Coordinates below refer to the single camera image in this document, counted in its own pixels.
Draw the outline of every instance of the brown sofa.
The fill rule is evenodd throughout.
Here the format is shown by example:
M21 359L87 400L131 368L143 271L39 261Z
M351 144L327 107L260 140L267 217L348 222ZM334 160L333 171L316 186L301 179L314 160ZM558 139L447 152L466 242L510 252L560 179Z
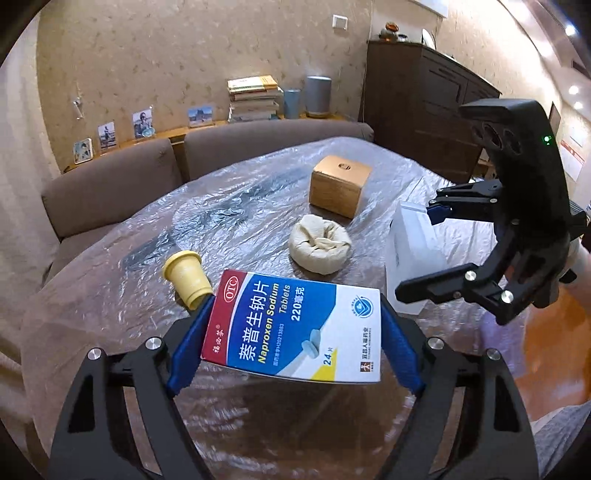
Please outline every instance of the brown sofa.
M233 163L331 137L373 141L369 125L332 120L260 121L201 128L185 137L190 180ZM182 185L168 139L117 150L53 180L43 191L61 240L47 280L117 224Z

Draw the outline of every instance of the medicine box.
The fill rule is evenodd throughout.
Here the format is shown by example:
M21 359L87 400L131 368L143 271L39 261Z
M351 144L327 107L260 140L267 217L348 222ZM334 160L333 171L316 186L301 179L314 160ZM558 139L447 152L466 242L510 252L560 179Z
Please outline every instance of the medicine box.
M201 358L292 380L380 379L379 290L226 270Z
M312 171L309 202L330 212L353 218L371 167L329 155Z

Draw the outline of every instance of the stack of books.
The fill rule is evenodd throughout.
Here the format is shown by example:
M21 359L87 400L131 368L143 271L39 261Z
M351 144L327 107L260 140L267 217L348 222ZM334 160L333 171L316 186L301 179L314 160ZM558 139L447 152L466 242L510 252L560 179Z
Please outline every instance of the stack of books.
M228 122L249 122L277 118L283 90L271 75L228 80L230 112Z

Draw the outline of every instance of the yellow plastic cup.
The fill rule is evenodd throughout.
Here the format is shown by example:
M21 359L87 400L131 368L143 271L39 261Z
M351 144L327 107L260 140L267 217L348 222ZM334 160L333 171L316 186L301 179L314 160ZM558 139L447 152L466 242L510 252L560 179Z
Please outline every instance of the yellow plastic cup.
M196 310L201 303L201 298L208 293L213 293L212 286L201 266L201 257L197 252L183 250L174 254L164 264L162 275L173 283L189 310Z

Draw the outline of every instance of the plastic sheet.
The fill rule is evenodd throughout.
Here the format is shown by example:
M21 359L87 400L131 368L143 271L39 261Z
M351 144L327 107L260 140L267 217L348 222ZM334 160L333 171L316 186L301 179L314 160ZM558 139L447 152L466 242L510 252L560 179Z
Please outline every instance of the plastic sheet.
M312 168L327 155L368 164L373 172L352 221L308 204ZM449 185L417 163L376 145L336 138L235 164L184 185L122 223L72 261L31 299L22 358L35 424L46 449L70 383L86 352L135 349L187 316L160 270L192 249L214 289L225 268L379 288L385 292L385 239L396 202L426 204ZM345 266L321 277L288 254L293 225L307 213L348 230ZM450 266L481 263L492 225L447 220L436 226ZM460 351L479 346L484 310L461 300L428 303L417 322ZM413 404L382 359L382 381L324 385L256 377L202 363L176 399L187 429L217 478L373 478ZM129 396L138 448L157 469Z
M527 324L530 308L521 312L511 323L497 325L495 316L486 312L480 327L482 334L482 346L496 348L503 355L505 363L513 377L517 378L527 372L523 344L525 339L525 326Z

